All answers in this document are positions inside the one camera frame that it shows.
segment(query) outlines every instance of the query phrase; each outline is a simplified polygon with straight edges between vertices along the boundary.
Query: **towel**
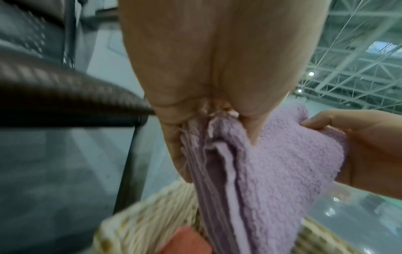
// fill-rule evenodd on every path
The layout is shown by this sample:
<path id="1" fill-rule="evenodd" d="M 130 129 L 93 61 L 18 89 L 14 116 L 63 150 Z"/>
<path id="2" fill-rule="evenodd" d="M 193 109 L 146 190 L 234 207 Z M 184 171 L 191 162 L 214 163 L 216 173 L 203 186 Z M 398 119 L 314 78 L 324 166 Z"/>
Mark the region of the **towel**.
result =
<path id="1" fill-rule="evenodd" d="M 288 254 L 302 218 L 340 170 L 345 135 L 300 126 L 303 105 L 275 109 L 253 147 L 236 117 L 191 120 L 181 136 L 217 254 Z"/>
<path id="2" fill-rule="evenodd" d="M 212 254 L 212 249 L 190 226 L 183 226 L 158 254 Z"/>

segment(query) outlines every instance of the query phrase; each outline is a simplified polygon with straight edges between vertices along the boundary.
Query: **lavender towel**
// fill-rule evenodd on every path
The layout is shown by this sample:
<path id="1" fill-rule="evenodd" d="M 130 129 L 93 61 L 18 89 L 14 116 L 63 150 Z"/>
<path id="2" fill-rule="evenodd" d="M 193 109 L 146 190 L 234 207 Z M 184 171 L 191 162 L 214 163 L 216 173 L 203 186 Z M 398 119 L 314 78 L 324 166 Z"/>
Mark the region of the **lavender towel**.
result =
<path id="1" fill-rule="evenodd" d="M 257 147 L 219 113 L 189 122 L 183 152 L 217 254 L 288 254 L 302 218 L 342 166 L 345 137 L 301 127 L 302 105 L 277 108 Z"/>

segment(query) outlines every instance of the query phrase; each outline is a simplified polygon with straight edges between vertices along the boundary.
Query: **orange cloth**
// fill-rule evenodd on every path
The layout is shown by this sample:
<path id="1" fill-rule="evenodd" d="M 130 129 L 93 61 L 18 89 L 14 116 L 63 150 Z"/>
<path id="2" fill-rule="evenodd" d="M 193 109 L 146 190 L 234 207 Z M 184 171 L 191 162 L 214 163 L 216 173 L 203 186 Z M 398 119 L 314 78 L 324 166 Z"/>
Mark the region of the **orange cloth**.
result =
<path id="1" fill-rule="evenodd" d="M 190 226 L 183 226 L 158 254 L 212 254 L 212 248 Z"/>

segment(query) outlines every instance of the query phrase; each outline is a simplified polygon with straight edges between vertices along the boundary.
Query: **woven basket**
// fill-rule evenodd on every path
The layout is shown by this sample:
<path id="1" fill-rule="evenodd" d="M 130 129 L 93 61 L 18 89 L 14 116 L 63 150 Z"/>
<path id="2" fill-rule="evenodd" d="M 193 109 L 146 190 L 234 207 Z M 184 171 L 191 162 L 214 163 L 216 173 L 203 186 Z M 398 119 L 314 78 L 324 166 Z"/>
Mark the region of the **woven basket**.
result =
<path id="1" fill-rule="evenodd" d="M 206 240 L 193 185 L 177 181 L 104 220 L 93 239 L 96 254 L 157 253 L 183 225 Z M 311 218 L 302 221 L 292 254 L 360 254 Z"/>

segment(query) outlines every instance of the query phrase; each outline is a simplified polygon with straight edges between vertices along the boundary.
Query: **metal roof structure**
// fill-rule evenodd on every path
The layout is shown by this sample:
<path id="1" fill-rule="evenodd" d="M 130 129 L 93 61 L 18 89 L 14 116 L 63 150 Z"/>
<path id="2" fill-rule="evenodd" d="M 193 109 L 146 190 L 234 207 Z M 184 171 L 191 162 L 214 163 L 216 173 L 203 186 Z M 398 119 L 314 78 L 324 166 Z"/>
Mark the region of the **metal roof structure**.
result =
<path id="1" fill-rule="evenodd" d="M 333 0 L 294 94 L 402 115 L 402 0 Z"/>

